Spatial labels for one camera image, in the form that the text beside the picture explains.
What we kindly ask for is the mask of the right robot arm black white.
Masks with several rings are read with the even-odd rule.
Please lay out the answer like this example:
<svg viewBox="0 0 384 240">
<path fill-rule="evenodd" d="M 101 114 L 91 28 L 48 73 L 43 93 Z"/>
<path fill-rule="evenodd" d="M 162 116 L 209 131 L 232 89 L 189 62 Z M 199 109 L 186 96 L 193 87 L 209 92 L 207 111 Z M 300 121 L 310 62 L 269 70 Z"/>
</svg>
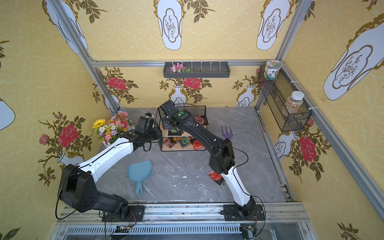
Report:
<svg viewBox="0 0 384 240">
<path fill-rule="evenodd" d="M 171 128 L 179 128 L 190 134 L 209 152 L 209 166 L 224 179 L 234 199 L 233 208 L 235 212 L 231 213 L 230 210 L 224 210 L 224 215 L 240 220 L 264 221 L 266 219 L 265 205 L 262 201 L 258 204 L 255 201 L 256 196 L 251 195 L 246 190 L 237 171 L 234 147 L 231 140 L 214 135 L 203 127 L 185 108 L 168 108 L 166 105 L 162 105 L 158 110 L 164 114 L 163 123 Z"/>
</svg>

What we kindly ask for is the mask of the light blue leaf-shaped tray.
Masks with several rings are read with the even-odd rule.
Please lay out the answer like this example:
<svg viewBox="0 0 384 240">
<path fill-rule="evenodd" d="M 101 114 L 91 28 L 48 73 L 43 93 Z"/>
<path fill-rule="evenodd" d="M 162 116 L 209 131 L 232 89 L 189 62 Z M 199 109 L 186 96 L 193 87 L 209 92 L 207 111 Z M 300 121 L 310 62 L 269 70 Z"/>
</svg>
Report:
<svg viewBox="0 0 384 240">
<path fill-rule="evenodd" d="M 152 162 L 144 161 L 131 164 L 127 170 L 128 179 L 136 184 L 135 194 L 141 195 L 143 192 L 143 181 L 145 181 L 152 172 Z"/>
</svg>

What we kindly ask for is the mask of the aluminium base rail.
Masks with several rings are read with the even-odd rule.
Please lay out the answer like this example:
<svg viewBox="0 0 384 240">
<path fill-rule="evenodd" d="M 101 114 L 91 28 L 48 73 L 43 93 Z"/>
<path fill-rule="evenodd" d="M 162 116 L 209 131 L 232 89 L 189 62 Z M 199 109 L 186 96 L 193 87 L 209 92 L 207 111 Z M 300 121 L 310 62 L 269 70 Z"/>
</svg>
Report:
<svg viewBox="0 0 384 240">
<path fill-rule="evenodd" d="M 240 220 L 224 215 L 224 210 L 234 213 L 230 203 L 163 203 L 129 205 L 131 217 L 118 220 L 108 213 L 90 210 L 73 213 L 66 207 L 51 234 L 52 240 L 63 240 L 70 235 L 181 235 L 181 234 L 249 234 L 277 240 L 283 231 L 298 233 L 300 240 L 317 237 L 309 217 L 299 202 L 264 203 L 266 219 Z M 130 225 L 126 234 L 114 234 L 117 225 Z"/>
</svg>

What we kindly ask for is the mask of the flower bouquet white fence planter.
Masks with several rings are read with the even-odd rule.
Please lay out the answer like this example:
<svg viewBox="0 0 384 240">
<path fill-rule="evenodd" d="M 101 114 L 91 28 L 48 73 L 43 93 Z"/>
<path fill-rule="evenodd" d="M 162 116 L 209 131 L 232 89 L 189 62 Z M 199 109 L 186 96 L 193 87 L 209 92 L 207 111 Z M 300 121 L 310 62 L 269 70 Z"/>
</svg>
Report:
<svg viewBox="0 0 384 240">
<path fill-rule="evenodd" d="M 118 111 L 109 119 L 99 119 L 93 123 L 93 132 L 99 136 L 102 143 L 109 147 L 113 144 L 121 134 L 128 130 L 134 129 L 134 122 L 129 117 L 129 114 L 123 111 Z"/>
</svg>

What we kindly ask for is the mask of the pink artificial flowers in tray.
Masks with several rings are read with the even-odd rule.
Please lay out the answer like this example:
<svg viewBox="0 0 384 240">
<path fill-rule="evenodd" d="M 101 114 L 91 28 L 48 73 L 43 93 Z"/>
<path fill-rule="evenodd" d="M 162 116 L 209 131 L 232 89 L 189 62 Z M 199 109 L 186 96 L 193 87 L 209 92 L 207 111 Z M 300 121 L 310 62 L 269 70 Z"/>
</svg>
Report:
<svg viewBox="0 0 384 240">
<path fill-rule="evenodd" d="M 176 63 L 170 67 L 172 73 L 191 73 L 191 69 L 187 69 L 183 64 Z"/>
</svg>

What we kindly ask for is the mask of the white patterned lidded jar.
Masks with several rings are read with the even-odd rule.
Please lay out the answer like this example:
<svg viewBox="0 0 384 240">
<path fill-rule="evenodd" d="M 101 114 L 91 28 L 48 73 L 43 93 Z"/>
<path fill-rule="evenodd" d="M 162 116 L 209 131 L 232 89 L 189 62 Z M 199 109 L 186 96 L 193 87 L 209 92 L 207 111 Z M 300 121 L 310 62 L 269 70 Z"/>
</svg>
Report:
<svg viewBox="0 0 384 240">
<path fill-rule="evenodd" d="M 274 80 L 280 73 L 282 62 L 279 60 L 269 60 L 266 62 L 264 76 L 267 80 Z"/>
</svg>

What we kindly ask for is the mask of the clear jar white lid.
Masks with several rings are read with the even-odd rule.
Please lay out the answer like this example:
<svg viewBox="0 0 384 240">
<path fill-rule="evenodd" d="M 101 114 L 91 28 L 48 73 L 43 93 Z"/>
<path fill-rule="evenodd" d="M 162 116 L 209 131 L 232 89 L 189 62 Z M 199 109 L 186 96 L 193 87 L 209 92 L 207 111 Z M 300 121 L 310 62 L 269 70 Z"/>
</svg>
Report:
<svg viewBox="0 0 384 240">
<path fill-rule="evenodd" d="M 304 101 L 304 96 L 304 93 L 300 91 L 293 91 L 286 100 L 285 109 L 283 111 L 284 116 L 296 114 Z"/>
</svg>

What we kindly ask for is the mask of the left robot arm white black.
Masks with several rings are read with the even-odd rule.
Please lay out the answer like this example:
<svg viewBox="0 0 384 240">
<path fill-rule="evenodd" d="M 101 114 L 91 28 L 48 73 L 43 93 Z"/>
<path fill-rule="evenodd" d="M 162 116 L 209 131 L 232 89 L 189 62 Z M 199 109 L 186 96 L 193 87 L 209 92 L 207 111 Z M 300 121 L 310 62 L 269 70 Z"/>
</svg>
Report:
<svg viewBox="0 0 384 240">
<path fill-rule="evenodd" d="M 128 201 L 120 196 L 98 191 L 96 183 L 122 158 L 145 143 L 159 140 L 161 136 L 159 128 L 145 130 L 143 133 L 136 128 L 120 135 L 111 146 L 90 160 L 76 166 L 67 165 L 62 172 L 58 200 L 80 213 L 97 210 L 118 220 L 128 220 L 132 216 Z"/>
</svg>

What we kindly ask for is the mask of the pink earl grey tea bag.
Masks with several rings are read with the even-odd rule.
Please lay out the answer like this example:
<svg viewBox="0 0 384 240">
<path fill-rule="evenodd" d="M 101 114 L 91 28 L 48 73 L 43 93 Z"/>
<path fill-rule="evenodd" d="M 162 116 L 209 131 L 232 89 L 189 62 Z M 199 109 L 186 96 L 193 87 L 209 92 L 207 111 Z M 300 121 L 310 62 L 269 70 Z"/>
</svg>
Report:
<svg viewBox="0 0 384 240">
<path fill-rule="evenodd" d="M 208 122 L 207 122 L 206 118 L 204 118 L 203 116 L 195 116 L 195 120 L 196 120 L 200 125 L 203 125 L 203 126 L 208 125 Z"/>
</svg>

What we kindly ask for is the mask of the grey wall-mounted tray shelf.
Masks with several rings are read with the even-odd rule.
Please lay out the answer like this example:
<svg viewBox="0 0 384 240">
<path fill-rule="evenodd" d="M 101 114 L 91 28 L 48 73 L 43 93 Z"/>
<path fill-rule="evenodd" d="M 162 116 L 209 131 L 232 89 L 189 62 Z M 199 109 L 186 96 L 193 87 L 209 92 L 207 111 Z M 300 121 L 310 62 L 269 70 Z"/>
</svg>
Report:
<svg viewBox="0 0 384 240">
<path fill-rule="evenodd" d="M 191 73 L 172 73 L 170 67 L 172 64 L 183 64 Z M 231 70 L 226 61 L 174 61 L 165 62 L 163 75 L 165 78 L 229 78 Z"/>
</svg>

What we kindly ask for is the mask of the lower shelf dark red bag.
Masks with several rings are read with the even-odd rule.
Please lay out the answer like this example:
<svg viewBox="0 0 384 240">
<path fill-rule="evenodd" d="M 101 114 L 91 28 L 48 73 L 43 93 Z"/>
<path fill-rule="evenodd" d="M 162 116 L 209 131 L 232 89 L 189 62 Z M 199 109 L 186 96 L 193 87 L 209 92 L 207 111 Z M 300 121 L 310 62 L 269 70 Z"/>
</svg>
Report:
<svg viewBox="0 0 384 240">
<path fill-rule="evenodd" d="M 171 149 L 177 142 L 174 141 L 174 138 L 165 138 L 163 144 Z"/>
</svg>

